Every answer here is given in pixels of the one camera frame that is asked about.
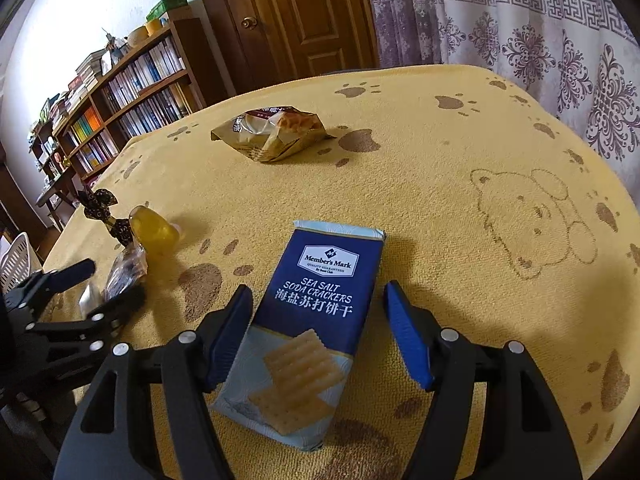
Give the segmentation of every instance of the yellow tablecloth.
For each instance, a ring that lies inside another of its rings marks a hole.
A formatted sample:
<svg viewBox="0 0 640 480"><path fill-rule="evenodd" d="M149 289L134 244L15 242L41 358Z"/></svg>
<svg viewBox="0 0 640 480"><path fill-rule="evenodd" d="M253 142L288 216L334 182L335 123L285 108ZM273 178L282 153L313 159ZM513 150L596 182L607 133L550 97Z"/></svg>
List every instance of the yellow tablecloth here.
<svg viewBox="0 0 640 480"><path fill-rule="evenodd" d="M223 121L275 105L316 112L338 138L276 164L210 140ZM150 271L147 304L122 336L136 348L197 326L239 283L258 301L295 219L387 232L326 445L304 454L214 413L239 480L399 478L430 396L408 377L386 323L381 292L391 279L471 341L501 346L514 338L528 347L585 475L640 404L636 208L603 160L492 72L447 65L346 73L238 96L133 139L97 187L115 193L117 217L148 202L186 233L175 258ZM118 250L80 208L45 267L93 258L102 286ZM79 293L56 303L54 320L79 317ZM175 477L158 391L158 444ZM478 387L459 475L475 460L482 395Z"/></svg>

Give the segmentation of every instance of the plastic laundry basket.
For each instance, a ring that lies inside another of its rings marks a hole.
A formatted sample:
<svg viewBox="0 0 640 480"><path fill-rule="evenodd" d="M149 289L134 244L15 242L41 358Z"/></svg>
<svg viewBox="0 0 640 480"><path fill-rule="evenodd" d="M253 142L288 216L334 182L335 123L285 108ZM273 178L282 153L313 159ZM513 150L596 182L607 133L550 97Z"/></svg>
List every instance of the plastic laundry basket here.
<svg viewBox="0 0 640 480"><path fill-rule="evenodd" d="M35 251L29 243L27 233L20 233L14 243L2 257L0 262L0 288L2 293L8 293L22 280L31 276L42 266Z"/></svg>

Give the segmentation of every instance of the white curtain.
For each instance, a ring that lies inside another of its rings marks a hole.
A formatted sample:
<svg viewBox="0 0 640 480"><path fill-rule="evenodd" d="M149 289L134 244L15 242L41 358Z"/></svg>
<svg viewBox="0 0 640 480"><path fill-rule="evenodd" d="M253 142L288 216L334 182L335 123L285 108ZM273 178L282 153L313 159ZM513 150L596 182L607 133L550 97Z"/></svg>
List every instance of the white curtain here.
<svg viewBox="0 0 640 480"><path fill-rule="evenodd" d="M383 68L486 67L535 97L640 205L640 49L611 0L371 0Z"/></svg>

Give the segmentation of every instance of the yellow bottle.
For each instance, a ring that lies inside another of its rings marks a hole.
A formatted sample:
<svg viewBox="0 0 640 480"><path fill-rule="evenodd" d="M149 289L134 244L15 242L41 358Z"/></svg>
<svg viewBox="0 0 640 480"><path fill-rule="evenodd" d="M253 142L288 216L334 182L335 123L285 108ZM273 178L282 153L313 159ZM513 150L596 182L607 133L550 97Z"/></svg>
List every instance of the yellow bottle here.
<svg viewBox="0 0 640 480"><path fill-rule="evenodd" d="M131 231L149 258L168 256L180 240L180 231L153 209L139 205L129 213Z"/></svg>

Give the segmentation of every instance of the brass door knob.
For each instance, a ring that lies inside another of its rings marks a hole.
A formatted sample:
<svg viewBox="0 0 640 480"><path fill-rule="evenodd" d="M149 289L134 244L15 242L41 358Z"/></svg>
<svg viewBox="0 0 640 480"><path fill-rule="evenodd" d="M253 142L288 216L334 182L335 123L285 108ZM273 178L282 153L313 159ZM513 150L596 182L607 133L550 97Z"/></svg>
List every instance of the brass door knob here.
<svg viewBox="0 0 640 480"><path fill-rule="evenodd" d="M241 23L244 28L248 28L249 30L251 30L258 24L258 20L256 20L253 16L247 16L242 20Z"/></svg>

